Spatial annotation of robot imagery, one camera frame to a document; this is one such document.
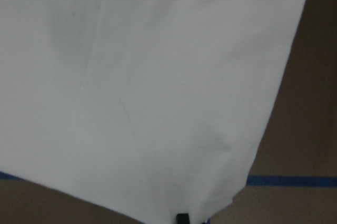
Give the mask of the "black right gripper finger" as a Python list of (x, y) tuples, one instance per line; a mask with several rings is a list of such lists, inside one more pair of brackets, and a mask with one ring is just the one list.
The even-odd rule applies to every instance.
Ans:
[(176, 215), (177, 224), (189, 224), (189, 214), (188, 213), (178, 213)]

